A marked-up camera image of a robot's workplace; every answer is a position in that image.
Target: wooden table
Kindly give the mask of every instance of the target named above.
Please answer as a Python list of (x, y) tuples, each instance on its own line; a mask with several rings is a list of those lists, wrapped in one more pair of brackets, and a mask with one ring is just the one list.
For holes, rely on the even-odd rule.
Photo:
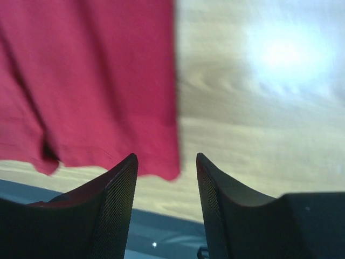
[[(345, 190), (345, 3), (330, 2), (178, 1), (183, 171), (174, 182), (153, 176), (139, 178), (135, 208), (202, 221), (197, 152), (269, 195)], [(307, 46), (306, 56), (314, 54), (312, 62), (300, 59), (303, 67), (287, 65), (300, 74), (297, 79), (294, 73), (279, 74), (284, 73), (284, 66), (277, 60), (272, 61), (276, 63), (271, 70), (264, 68), (260, 56), (274, 38), (284, 41), (292, 37)], [(285, 62), (288, 59), (290, 63), (299, 59), (293, 46), (284, 48), (275, 50), (276, 56), (284, 52)], [(27, 163), (0, 162), (0, 179), (61, 192), (104, 171), (97, 167), (61, 168), (50, 178)]]

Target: blue-gray floor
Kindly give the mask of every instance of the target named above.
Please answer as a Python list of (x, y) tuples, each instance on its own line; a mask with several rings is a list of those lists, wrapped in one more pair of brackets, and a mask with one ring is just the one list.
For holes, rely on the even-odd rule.
[[(59, 194), (0, 180), (0, 197), (20, 203), (49, 201)], [(198, 248), (205, 244), (202, 224), (134, 209), (125, 258), (196, 258)]]

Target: red cloth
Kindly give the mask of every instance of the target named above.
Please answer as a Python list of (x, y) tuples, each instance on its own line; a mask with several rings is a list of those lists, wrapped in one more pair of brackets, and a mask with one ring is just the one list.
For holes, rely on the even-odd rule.
[(180, 172), (173, 0), (1, 0), (0, 159)]

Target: wooden surface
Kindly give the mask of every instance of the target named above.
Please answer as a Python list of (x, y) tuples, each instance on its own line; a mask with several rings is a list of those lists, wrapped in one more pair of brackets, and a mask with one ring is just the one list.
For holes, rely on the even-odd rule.
[[(345, 190), (345, 4), (330, 2), (178, 1), (183, 171), (175, 182), (139, 178), (135, 208), (202, 221), (197, 152), (269, 195)], [(323, 70), (309, 71), (316, 61), (300, 69), (296, 65), (294, 71), (302, 74), (296, 79), (293, 73), (282, 78), (257, 67), (253, 51), (260, 52), (263, 39), (291, 31), (318, 38), (307, 49), (325, 53)], [(307, 73), (312, 80), (303, 79)], [(26, 163), (0, 162), (1, 179), (61, 192), (102, 172), (96, 167), (61, 168), (50, 178)]]

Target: red fabric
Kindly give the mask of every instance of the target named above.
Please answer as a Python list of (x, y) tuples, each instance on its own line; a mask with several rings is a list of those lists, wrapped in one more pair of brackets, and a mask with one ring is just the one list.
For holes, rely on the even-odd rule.
[(0, 159), (180, 172), (173, 0), (1, 0)]

